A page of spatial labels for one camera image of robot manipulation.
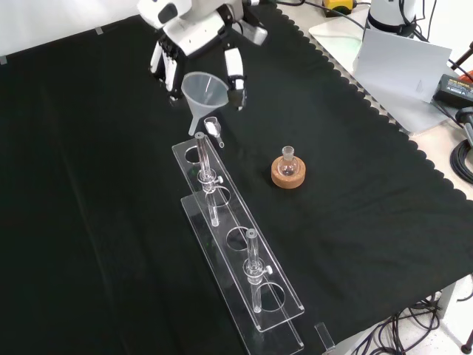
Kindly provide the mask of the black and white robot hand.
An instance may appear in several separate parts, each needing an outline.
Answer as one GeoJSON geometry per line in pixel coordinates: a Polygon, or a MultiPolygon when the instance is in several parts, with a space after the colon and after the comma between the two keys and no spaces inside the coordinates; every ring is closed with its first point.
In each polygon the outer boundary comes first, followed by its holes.
{"type": "Polygon", "coordinates": [[[241,1],[139,1],[137,9],[158,33],[149,71],[164,84],[171,100],[183,95],[181,85],[187,60],[221,44],[228,99],[238,110],[243,109],[247,94],[242,56],[228,37],[234,24],[246,21],[246,7],[241,1]]]}

